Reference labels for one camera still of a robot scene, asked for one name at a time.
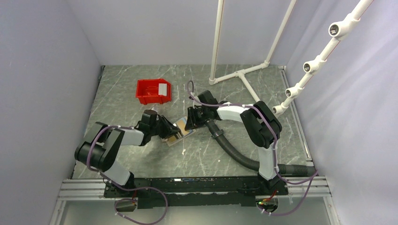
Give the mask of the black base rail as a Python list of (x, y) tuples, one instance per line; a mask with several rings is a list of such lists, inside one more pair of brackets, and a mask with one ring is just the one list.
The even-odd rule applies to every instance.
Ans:
[(136, 199), (138, 209), (176, 206), (240, 205), (256, 206), (262, 196), (287, 195), (287, 184), (279, 178), (266, 181), (259, 175), (135, 178), (130, 191), (106, 184), (105, 198)]

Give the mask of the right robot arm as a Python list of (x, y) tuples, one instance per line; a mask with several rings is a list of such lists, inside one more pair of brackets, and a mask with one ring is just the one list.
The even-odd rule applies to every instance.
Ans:
[[(236, 162), (245, 168), (258, 171), (263, 178), (259, 181), (259, 190), (269, 195), (276, 190), (274, 177), (279, 171), (275, 162), (276, 142), (280, 138), (282, 126), (263, 101), (255, 104), (240, 105), (227, 101), (211, 103), (200, 102), (188, 107), (186, 131), (207, 127), (211, 137)], [(250, 140), (259, 147), (259, 160), (255, 161), (239, 152), (217, 127), (215, 120), (231, 120), (243, 123)]]

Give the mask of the stack of white cards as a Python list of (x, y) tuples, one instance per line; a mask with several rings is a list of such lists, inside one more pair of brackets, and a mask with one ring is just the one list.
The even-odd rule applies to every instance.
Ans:
[(158, 95), (159, 96), (167, 96), (168, 95), (168, 85), (166, 83), (159, 83)]

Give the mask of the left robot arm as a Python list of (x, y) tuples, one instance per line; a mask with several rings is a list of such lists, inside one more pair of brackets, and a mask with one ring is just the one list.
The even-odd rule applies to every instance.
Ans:
[(134, 174), (116, 161), (124, 145), (145, 146), (151, 138), (167, 139), (181, 130), (155, 110), (145, 110), (137, 125), (124, 127), (95, 122), (75, 150), (74, 158), (90, 171), (98, 172), (124, 197), (134, 193)]

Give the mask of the tan leather card holder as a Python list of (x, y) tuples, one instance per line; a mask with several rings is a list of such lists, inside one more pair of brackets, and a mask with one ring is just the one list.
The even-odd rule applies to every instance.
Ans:
[(186, 137), (192, 135), (193, 133), (196, 132), (196, 129), (190, 129), (190, 130), (185, 130), (185, 125), (187, 124), (187, 117), (182, 117), (179, 120), (177, 120), (175, 123), (173, 123), (174, 126), (180, 129), (180, 132), (177, 133), (176, 135), (173, 135), (169, 138), (166, 139), (161, 139), (162, 142), (166, 143), (169, 147), (172, 145), (182, 141)]

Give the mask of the red plastic bin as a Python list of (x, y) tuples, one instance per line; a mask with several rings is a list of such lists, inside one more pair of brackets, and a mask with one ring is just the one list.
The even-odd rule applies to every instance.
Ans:
[[(158, 95), (159, 83), (166, 83), (168, 85), (168, 95)], [(164, 104), (170, 102), (172, 99), (171, 83), (164, 79), (142, 79), (137, 81), (136, 98), (143, 105), (147, 104)]]

